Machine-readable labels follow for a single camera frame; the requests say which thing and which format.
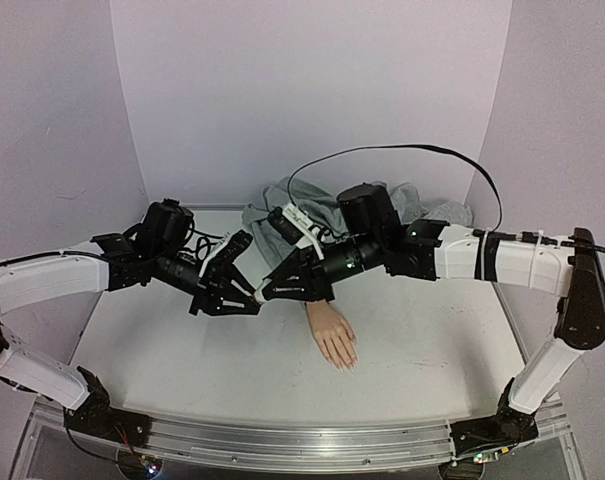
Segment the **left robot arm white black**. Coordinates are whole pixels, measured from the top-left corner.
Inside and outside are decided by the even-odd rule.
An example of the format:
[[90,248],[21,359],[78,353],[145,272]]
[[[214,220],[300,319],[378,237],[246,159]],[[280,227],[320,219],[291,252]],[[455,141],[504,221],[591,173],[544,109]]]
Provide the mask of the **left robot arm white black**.
[[115,441],[131,435],[142,445],[148,416],[112,407],[95,374],[29,349],[1,318],[43,301],[145,286],[153,279],[191,295],[193,315],[257,314],[264,298],[234,264],[251,236],[226,235],[198,259],[187,249],[194,232],[193,213],[165,199],[152,203],[143,220],[124,233],[93,237],[94,252],[67,249],[0,261],[0,380],[62,405],[70,430]]

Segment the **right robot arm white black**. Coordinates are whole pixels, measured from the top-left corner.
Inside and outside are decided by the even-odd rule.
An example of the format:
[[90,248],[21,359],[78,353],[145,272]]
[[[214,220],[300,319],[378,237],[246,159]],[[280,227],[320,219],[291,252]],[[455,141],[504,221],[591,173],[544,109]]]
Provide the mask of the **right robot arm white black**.
[[535,439],[535,415],[543,401],[584,352],[605,340],[605,281],[591,232],[577,228],[569,237],[548,237],[440,220],[404,224],[387,190],[372,184],[342,192],[337,202],[348,236],[327,247],[319,245],[310,219],[293,204],[269,215],[269,223],[295,249],[264,279],[256,299],[331,301],[335,283],[378,266],[391,276],[487,281],[556,296],[553,331],[509,381],[496,413],[450,427],[459,458]]

